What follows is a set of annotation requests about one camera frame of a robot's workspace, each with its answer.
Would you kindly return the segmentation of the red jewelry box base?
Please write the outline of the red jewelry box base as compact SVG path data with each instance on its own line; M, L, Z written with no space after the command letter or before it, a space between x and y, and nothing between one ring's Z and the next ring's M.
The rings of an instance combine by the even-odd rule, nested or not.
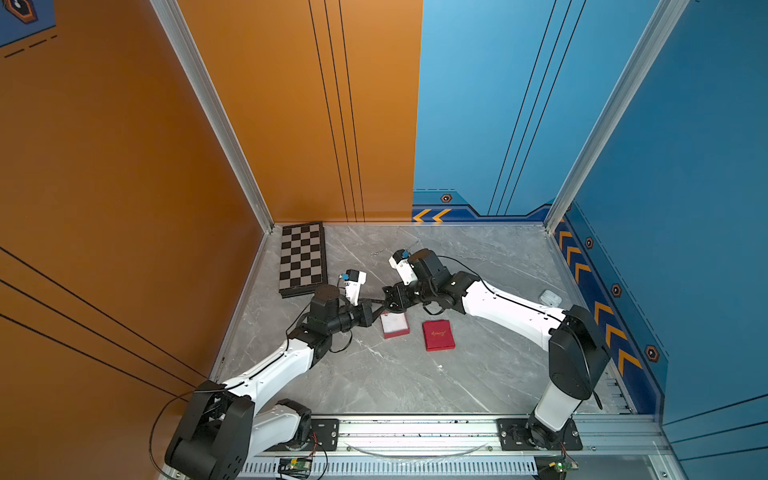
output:
M384 312L380 316L380 320L385 339L410 333L410 326L405 313Z

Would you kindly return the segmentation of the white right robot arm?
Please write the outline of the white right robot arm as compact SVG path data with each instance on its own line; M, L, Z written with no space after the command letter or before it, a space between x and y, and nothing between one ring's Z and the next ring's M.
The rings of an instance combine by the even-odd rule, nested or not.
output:
M532 447L559 449L575 430L572 415L594 396L610 352L589 311L537 304L459 271L450 278L399 282L383 289L385 304L401 312L436 303L444 310L482 318L521 335L548 355L549 382L529 415L524 437Z

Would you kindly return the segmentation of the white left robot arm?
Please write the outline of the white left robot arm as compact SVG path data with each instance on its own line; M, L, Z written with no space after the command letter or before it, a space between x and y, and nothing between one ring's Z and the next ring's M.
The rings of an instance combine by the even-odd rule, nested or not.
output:
M303 446L310 409L290 400L271 409L266 404L330 353L335 334L370 327L384 310L377 299L352 302L337 287L320 286L272 354L222 383L207 380L186 393L188 404L159 472L172 468L190 479L235 479L251 457L275 445Z

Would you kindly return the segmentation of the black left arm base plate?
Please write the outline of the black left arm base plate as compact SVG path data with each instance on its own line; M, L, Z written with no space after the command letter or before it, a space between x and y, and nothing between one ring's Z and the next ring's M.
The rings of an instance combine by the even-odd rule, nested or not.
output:
M340 420L338 418L313 418L311 430L307 440L298 443L280 443L266 450L266 452L302 452L324 449L327 453L335 452L338 447Z

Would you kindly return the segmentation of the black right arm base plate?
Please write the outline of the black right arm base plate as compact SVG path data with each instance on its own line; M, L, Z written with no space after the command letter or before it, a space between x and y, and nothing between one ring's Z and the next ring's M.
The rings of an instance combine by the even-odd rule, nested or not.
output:
M583 444L573 418L558 431L552 431L534 417L500 418L497 434L503 451L581 451Z

